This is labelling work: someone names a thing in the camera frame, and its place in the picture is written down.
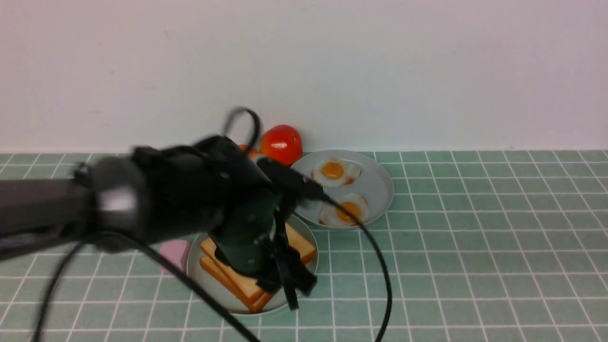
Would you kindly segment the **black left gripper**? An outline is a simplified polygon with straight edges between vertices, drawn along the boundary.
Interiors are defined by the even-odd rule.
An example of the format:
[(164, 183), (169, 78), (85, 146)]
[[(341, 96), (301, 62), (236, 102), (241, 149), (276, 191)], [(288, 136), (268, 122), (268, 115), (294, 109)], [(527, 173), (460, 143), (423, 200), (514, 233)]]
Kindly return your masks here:
[(227, 205), (227, 218), (210, 233), (224, 261), (237, 273), (256, 278), (267, 294), (282, 289), (289, 309), (298, 310), (297, 292), (309, 296), (317, 276), (287, 238), (286, 220), (295, 210), (295, 192), (238, 189)]

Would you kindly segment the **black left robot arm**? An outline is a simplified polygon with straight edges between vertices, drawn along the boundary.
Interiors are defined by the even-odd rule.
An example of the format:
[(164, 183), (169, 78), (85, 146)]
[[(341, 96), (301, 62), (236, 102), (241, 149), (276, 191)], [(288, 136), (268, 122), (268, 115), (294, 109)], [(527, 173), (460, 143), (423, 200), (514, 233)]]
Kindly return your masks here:
[(290, 309), (317, 284), (311, 242), (287, 218), (306, 177), (230, 139), (194, 146), (137, 147), (81, 165), (70, 178), (2, 180), (1, 259), (84, 242), (107, 253), (206, 234), (200, 266), (252, 312), (282, 290)]

